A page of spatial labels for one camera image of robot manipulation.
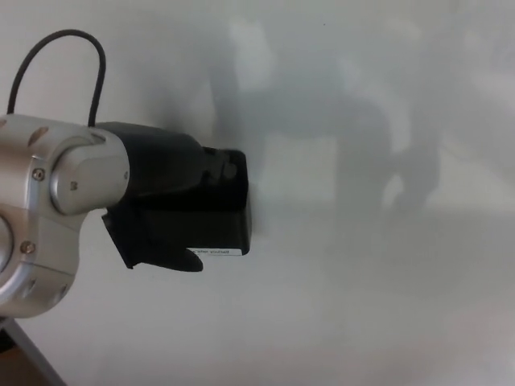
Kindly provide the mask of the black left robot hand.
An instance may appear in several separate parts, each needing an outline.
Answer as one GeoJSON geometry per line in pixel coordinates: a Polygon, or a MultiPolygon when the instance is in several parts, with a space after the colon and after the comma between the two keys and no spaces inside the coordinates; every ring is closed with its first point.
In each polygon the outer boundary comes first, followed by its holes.
{"type": "Polygon", "coordinates": [[[197,273],[204,265],[195,249],[248,247],[243,153],[150,126],[102,122],[99,128],[122,141],[130,163],[126,193],[102,217],[128,268],[197,273]]]}

